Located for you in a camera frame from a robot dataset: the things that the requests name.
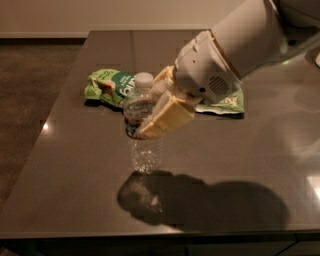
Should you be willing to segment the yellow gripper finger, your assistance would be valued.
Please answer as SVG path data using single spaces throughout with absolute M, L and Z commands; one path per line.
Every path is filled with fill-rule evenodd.
M 160 71 L 160 73 L 154 78 L 154 85 L 156 87 L 169 88 L 175 84 L 174 80 L 174 67 L 166 66 Z
M 157 139 L 182 127 L 194 118 L 194 107 L 171 92 L 165 92 L 152 113 L 143 120 L 137 134 L 144 139 Z

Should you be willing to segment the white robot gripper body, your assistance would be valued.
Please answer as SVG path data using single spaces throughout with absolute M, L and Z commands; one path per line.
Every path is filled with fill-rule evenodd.
M 212 104 L 235 93 L 241 85 L 209 30 L 200 32 L 180 50 L 174 78 L 186 93 Z

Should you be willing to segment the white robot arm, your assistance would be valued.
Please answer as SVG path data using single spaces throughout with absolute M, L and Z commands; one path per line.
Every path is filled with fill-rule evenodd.
M 245 0 L 195 36 L 155 79 L 159 101 L 138 128 L 163 137 L 193 119 L 200 102 L 215 104 L 256 70 L 319 46 L 320 0 Z

